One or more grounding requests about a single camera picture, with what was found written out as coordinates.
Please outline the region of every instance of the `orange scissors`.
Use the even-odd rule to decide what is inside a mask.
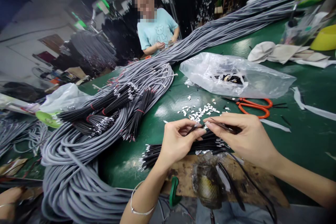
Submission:
[[[267,117],[269,117],[270,115],[270,111],[268,110],[268,108],[271,108],[273,106],[273,102],[270,99],[264,99],[268,105],[261,105],[258,103],[254,103],[252,101],[246,100],[245,98],[234,98],[234,97],[228,97],[228,96],[222,96],[225,99],[228,99],[230,101],[234,101],[237,105],[238,108],[244,113],[244,114],[250,114],[247,113],[242,106],[246,106],[246,107],[252,107],[255,109],[259,109],[265,112],[265,115],[262,116],[258,116],[259,119],[265,119]]]

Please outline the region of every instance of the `right hand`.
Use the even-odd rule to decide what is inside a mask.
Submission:
[[[238,126],[243,131],[237,135],[227,132],[206,118],[206,126],[223,139],[236,153],[265,170],[272,170],[278,164],[281,154],[268,137],[259,118],[254,115],[223,113],[214,117],[220,123]]]
[[[157,50],[161,50],[161,49],[163,49],[165,46],[166,46],[165,43],[161,43],[161,42],[156,42],[156,43],[155,43],[155,48],[156,48]]]

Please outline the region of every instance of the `bracelet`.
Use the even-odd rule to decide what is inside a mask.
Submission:
[[[13,203],[7,203],[7,204],[3,204],[3,205],[0,205],[0,207],[4,207],[4,206],[6,206],[6,205],[15,205],[15,203],[13,202]]]
[[[133,192],[132,192],[132,196],[131,196],[131,212],[132,212],[133,214],[149,215],[149,214],[154,210],[154,208],[156,207],[156,205],[155,205],[151,210],[149,210],[147,213],[139,213],[139,212],[136,212],[136,211],[134,211],[134,208],[132,207],[133,193],[134,193],[134,191],[139,187],[139,185],[140,185],[142,182],[144,182],[144,180],[141,181],[141,182],[134,188],[134,190],[133,190]]]

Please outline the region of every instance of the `scissors handle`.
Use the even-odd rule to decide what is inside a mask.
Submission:
[[[241,99],[241,101],[243,101],[245,103],[248,103],[248,104],[251,104],[251,105],[254,105],[254,106],[258,106],[258,107],[263,107],[265,109],[271,108],[273,106],[273,102],[270,99],[264,99],[264,100],[268,103],[268,105],[261,105],[261,104],[258,104],[258,103],[254,103],[253,101],[246,100],[245,98]]]
[[[269,115],[269,114],[270,114],[269,110],[266,109],[266,108],[264,108],[264,107],[260,107],[258,104],[257,104],[257,106],[256,106],[256,105],[253,105],[253,104],[249,104],[249,103],[239,103],[239,104],[238,104],[238,108],[239,108],[244,114],[250,114],[250,113],[247,113],[247,112],[245,111],[245,109],[243,109],[242,106],[252,107],[252,108],[255,108],[255,109],[259,109],[259,110],[264,111],[264,112],[265,112],[265,115],[263,115],[263,116],[258,116],[259,119],[265,119],[265,118],[267,118],[267,117],[270,116],[270,115]]]

